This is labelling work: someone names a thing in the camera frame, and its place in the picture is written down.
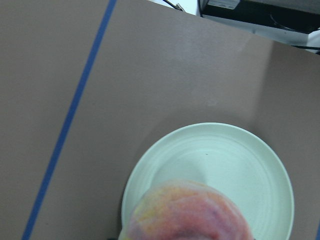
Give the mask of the peach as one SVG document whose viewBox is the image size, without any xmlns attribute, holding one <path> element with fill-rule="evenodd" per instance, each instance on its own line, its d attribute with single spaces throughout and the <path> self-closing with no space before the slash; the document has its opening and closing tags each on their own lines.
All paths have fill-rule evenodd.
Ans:
<svg viewBox="0 0 320 240">
<path fill-rule="evenodd" d="M 122 228 L 120 240 L 252 240 L 239 208 L 218 190 L 190 180 L 148 190 Z"/>
</svg>

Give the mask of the light green plate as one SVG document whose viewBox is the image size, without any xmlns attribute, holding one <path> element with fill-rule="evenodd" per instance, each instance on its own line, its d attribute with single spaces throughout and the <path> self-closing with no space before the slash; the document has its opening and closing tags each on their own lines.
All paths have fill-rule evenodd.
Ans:
<svg viewBox="0 0 320 240">
<path fill-rule="evenodd" d="M 132 170 L 122 198 L 125 224 L 150 188 L 171 179 L 196 181 L 231 199 L 257 240 L 290 238 L 295 202 L 276 153 L 237 126 L 205 122 L 179 128 L 154 143 Z"/>
</svg>

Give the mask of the black computer box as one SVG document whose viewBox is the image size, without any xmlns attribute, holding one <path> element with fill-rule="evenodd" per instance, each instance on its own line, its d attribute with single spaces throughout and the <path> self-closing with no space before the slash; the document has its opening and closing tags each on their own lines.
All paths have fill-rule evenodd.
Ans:
<svg viewBox="0 0 320 240">
<path fill-rule="evenodd" d="M 201 17 L 311 49 L 320 32 L 318 0 L 199 0 Z"/>
</svg>

